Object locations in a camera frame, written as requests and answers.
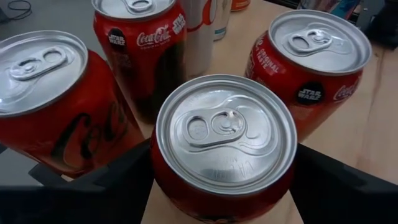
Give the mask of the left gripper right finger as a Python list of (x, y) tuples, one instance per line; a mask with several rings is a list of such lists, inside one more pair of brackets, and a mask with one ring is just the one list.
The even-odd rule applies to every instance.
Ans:
[(299, 144), (290, 193), (304, 224), (398, 224), (398, 185)]

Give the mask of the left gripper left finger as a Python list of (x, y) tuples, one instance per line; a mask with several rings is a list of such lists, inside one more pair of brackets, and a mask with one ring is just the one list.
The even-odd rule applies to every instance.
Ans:
[(0, 224), (140, 224), (154, 182), (150, 141), (71, 181), (43, 164), (1, 165), (0, 177)]

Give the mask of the red Coke Zero can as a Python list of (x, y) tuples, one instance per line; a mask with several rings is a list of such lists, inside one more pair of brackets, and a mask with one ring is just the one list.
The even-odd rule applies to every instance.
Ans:
[(78, 177), (144, 140), (108, 64), (77, 36), (0, 41), (0, 144)]
[(297, 132), (270, 89), (236, 75), (180, 85), (164, 101), (150, 142), (154, 176), (183, 213), (207, 224), (257, 218), (287, 193)]

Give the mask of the Star Wars Coca-Cola can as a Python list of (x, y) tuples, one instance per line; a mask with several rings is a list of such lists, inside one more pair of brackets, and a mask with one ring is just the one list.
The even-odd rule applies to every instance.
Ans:
[(255, 41), (245, 76), (288, 107), (302, 142), (358, 89), (372, 46), (345, 19), (299, 9), (277, 16)]
[(91, 0), (93, 29), (138, 118), (154, 124), (185, 81), (185, 14), (178, 0)]

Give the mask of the blue silver Red Bull can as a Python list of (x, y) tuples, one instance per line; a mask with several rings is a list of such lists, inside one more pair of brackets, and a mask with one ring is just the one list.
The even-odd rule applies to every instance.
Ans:
[(300, 0), (297, 9), (323, 11), (348, 20), (361, 0)]
[(213, 40), (221, 40), (226, 35), (229, 16), (231, 13), (232, 0), (216, 0), (216, 16), (214, 21), (214, 36)]

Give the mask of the silver Diet Coke can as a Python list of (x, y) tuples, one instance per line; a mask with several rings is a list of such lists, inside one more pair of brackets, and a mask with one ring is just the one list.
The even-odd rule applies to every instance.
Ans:
[(187, 27), (187, 80), (203, 74), (211, 63), (216, 0), (180, 0)]

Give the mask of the red Fanta can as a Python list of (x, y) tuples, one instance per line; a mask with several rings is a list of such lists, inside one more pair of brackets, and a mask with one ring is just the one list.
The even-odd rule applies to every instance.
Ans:
[(251, 0), (232, 0), (231, 12), (242, 11), (251, 3)]

